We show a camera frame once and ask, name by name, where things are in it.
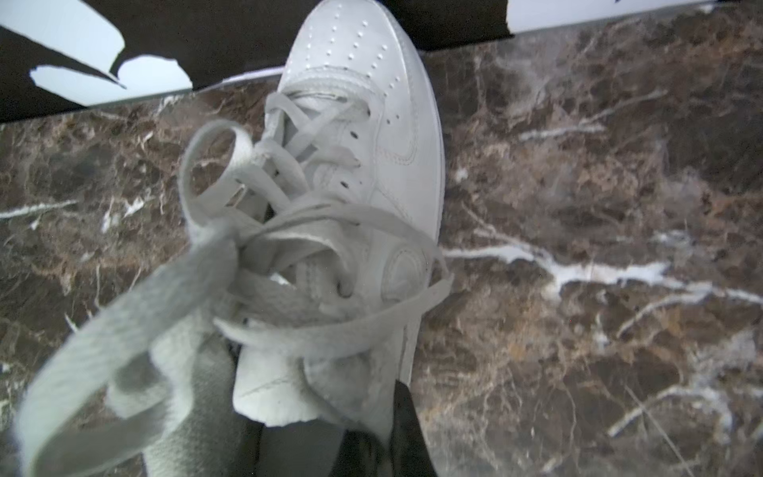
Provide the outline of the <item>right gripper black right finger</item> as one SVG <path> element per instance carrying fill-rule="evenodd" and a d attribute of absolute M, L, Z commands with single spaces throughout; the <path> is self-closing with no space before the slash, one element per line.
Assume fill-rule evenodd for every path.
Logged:
<path fill-rule="evenodd" d="M 391 434 L 391 464 L 394 477 L 437 477 L 420 427 L 411 391 L 395 382 L 395 414 Z"/>

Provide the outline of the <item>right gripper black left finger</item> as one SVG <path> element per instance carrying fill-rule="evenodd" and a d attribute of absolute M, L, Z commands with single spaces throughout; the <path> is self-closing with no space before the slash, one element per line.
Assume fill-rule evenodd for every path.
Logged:
<path fill-rule="evenodd" d="M 391 475 L 391 459 L 377 437 L 346 431 L 329 472 L 330 477 L 384 477 Z"/>

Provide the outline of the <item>white sneaker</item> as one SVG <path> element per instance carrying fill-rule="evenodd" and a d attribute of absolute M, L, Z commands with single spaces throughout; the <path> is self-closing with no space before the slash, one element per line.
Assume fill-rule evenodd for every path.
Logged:
<path fill-rule="evenodd" d="M 307 16 L 262 137 L 218 119 L 178 170 L 190 242 L 45 363 L 17 413 L 25 476 L 329 476 L 346 431 L 391 458 L 438 245 L 433 88 L 377 1 Z"/>

